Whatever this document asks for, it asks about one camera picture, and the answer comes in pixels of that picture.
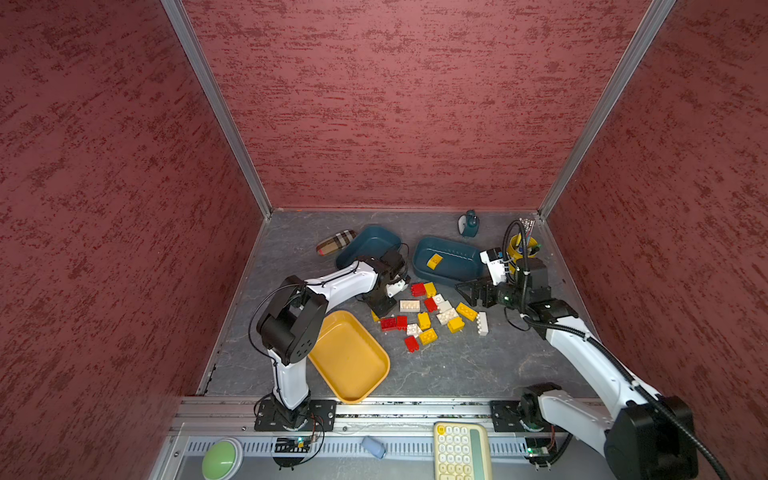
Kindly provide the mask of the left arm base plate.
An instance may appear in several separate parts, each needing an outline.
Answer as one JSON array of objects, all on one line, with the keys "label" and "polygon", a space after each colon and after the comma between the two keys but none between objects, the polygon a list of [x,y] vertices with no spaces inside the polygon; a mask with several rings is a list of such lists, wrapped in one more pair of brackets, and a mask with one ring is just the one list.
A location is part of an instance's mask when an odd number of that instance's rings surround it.
[{"label": "left arm base plate", "polygon": [[331,432],[338,403],[334,400],[307,399],[290,410],[269,396],[254,407],[256,432]]}]

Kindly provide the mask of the red lego bottom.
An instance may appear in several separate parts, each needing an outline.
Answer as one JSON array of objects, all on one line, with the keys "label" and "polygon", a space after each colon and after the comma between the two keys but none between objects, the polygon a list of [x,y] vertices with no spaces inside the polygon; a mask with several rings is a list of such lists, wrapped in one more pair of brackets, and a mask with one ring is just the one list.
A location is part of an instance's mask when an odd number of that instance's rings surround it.
[{"label": "red lego bottom", "polygon": [[414,353],[420,349],[420,343],[415,336],[407,336],[404,343],[409,353]]}]

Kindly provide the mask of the white lego long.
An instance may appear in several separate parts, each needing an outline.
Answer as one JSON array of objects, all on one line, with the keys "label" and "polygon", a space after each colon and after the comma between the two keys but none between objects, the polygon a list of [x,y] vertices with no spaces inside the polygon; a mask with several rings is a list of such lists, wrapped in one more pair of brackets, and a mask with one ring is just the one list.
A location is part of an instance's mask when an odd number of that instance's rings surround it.
[{"label": "white lego long", "polygon": [[400,300],[399,309],[401,313],[419,313],[421,302],[419,300]]}]

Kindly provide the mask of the red lego long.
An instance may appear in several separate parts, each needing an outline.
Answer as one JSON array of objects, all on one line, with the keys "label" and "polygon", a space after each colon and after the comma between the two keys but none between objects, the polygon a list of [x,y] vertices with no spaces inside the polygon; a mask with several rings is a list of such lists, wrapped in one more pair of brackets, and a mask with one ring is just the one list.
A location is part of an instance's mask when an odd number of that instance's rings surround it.
[{"label": "red lego long", "polygon": [[380,327],[383,332],[406,331],[408,328],[408,318],[406,316],[383,318],[380,320]]}]

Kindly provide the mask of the red lego top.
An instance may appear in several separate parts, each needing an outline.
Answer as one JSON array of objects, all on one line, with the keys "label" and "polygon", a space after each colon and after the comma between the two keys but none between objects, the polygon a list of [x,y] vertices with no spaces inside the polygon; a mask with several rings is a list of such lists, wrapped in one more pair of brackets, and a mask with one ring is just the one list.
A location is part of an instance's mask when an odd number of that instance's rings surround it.
[{"label": "red lego top", "polygon": [[427,295],[425,285],[423,283],[413,283],[410,285],[411,295],[413,297],[423,297]]}]

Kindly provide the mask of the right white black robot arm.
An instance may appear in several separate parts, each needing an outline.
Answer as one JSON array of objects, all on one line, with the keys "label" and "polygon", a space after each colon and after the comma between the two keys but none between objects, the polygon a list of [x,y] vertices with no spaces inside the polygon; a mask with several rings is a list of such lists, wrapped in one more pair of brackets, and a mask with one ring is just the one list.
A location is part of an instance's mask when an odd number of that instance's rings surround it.
[{"label": "right white black robot arm", "polygon": [[502,306],[558,350],[601,400],[597,409],[554,383],[524,390],[514,415],[528,431],[559,427],[600,453],[617,479],[694,479],[699,473],[693,413],[634,375],[551,293],[538,259],[487,262],[488,275],[456,284],[475,307]]}]

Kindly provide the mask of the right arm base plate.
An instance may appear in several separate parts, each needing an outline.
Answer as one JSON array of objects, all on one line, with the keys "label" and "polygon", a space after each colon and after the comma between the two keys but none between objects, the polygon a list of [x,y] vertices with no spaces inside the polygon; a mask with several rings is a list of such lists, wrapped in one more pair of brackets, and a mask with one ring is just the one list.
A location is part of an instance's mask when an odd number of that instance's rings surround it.
[{"label": "right arm base plate", "polygon": [[521,416],[519,401],[491,400],[489,402],[490,419],[496,433],[550,433],[551,425],[544,422],[537,424],[533,420],[526,422]]}]

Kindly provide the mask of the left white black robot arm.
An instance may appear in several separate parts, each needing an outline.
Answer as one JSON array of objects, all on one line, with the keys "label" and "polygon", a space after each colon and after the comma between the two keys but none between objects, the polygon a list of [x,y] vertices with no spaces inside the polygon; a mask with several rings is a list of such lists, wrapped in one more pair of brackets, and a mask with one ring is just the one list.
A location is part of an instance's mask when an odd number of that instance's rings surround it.
[{"label": "left white black robot arm", "polygon": [[296,414],[310,398],[306,358],[328,312],[360,297],[382,317],[393,310],[395,296],[408,282],[406,260],[396,248],[379,258],[360,256],[351,265],[320,278],[287,277],[268,297],[269,304],[256,325],[265,355],[272,362],[277,404]]}]

